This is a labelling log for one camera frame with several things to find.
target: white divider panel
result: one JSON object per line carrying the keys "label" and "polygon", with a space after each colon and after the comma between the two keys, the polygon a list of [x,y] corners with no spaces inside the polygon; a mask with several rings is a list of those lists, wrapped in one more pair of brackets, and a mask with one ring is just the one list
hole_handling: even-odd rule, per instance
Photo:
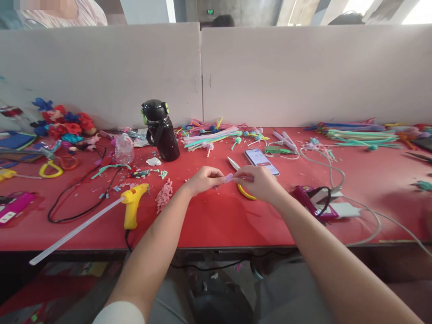
{"label": "white divider panel", "polygon": [[205,28],[204,120],[432,122],[432,25]]}
{"label": "white divider panel", "polygon": [[142,127],[141,104],[160,99],[182,125],[203,117],[199,46],[196,22],[0,31],[0,99],[50,99],[99,128]]}

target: phone screen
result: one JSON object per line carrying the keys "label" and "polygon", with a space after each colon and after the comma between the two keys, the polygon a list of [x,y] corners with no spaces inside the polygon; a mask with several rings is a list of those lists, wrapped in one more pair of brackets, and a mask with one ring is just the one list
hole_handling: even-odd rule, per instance
{"label": "phone screen", "polygon": [[274,176],[279,175],[278,169],[276,169],[275,166],[271,164],[267,156],[265,156],[263,152],[261,152],[261,150],[259,149],[246,150],[244,153],[253,165],[259,167],[262,166],[266,167],[267,169],[270,170],[271,174],[273,174]]}

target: hot glue gun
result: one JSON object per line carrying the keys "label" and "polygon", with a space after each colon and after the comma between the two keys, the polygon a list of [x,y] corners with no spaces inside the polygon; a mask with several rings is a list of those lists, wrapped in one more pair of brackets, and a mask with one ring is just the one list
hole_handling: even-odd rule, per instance
{"label": "hot glue gun", "polygon": [[134,230],[137,227],[136,211],[140,203],[141,196],[147,192],[149,184],[140,184],[121,194],[124,198],[122,203],[126,204],[125,230]]}

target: red table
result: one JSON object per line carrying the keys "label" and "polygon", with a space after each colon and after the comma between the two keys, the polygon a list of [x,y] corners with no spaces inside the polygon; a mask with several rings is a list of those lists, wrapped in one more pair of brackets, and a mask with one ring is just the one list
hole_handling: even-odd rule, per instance
{"label": "red table", "polygon": [[[309,137],[318,137],[328,144],[332,141],[323,135],[298,128],[285,131],[294,141],[304,141]],[[272,129],[265,129],[264,134],[270,141],[276,141],[271,135]],[[215,144],[215,149],[206,158],[205,150],[187,152],[181,143],[181,155],[174,162],[163,162],[157,167],[168,171],[168,177],[173,181],[174,192],[192,177],[203,165],[219,168],[224,174],[234,172],[227,156],[234,159],[240,166],[247,164],[243,154],[247,149],[249,139],[235,146],[233,139]],[[110,147],[108,141],[101,144]],[[152,147],[136,148],[134,164],[142,170],[150,169],[146,164],[153,157]],[[338,159],[335,166],[346,174],[346,182],[342,192],[353,199],[367,204],[370,208],[392,217],[410,229],[420,240],[429,241],[422,218],[422,209],[432,200],[432,193],[418,192],[410,184],[418,180],[432,180],[427,173],[432,172],[432,166],[416,158],[404,154],[406,150],[379,148],[367,152],[364,148],[335,148],[333,153]],[[310,158],[326,162],[318,153],[307,153]],[[96,153],[81,152],[76,155],[81,164],[73,171],[66,171],[54,179],[28,180],[13,178],[0,182],[0,194],[7,195],[15,191],[36,191],[40,198],[18,218],[0,228],[0,251],[40,251],[62,238],[78,225],[89,219],[97,211],[103,209],[120,197],[121,192],[111,191],[109,199],[95,211],[78,220],[68,223],[51,224],[47,221],[47,212],[53,205],[58,194],[74,179],[82,177],[85,172],[95,166],[99,159]],[[295,161],[282,158],[271,159],[279,169],[280,184],[288,191],[296,185],[312,185],[315,187],[330,186],[329,168],[309,162],[302,157]],[[21,163],[15,167],[18,173],[35,176],[44,161],[37,164]],[[104,192],[117,170],[112,168],[101,176],[70,190],[64,195],[54,219],[71,217],[93,206]],[[121,183],[148,182],[151,196],[145,194],[138,209],[138,228],[131,232],[129,240],[133,246],[137,244],[144,232],[156,217],[157,193],[166,180],[162,180],[156,172],[145,179],[123,179],[127,174],[121,171],[114,185]],[[335,184],[339,183],[340,175],[334,173]],[[84,231],[79,233],[61,247],[61,250],[112,250],[126,249],[124,240],[125,205],[119,204],[109,213],[102,216]],[[403,242],[412,238],[399,226],[381,219],[382,230],[371,243]],[[376,229],[376,220],[367,211],[361,218],[334,221],[327,225],[331,231],[344,243],[354,243],[369,237]],[[219,248],[219,247],[271,247],[292,246],[293,238],[283,220],[275,209],[260,201],[245,198],[234,182],[221,186],[217,191],[209,190],[194,197],[190,202],[181,232],[179,247],[181,248]]]}

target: hand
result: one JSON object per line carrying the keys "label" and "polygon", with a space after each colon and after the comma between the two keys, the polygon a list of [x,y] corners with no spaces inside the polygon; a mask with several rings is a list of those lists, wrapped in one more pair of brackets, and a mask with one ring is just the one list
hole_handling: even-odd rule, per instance
{"label": "hand", "polygon": [[[241,176],[244,175],[252,177],[253,182],[242,179]],[[262,166],[242,167],[233,175],[233,181],[240,184],[252,196],[267,203],[272,203],[281,194],[287,194],[270,170]]]}
{"label": "hand", "polygon": [[209,190],[211,187],[218,188],[225,183],[224,174],[211,166],[203,166],[192,178],[182,187],[187,189],[192,197]]}

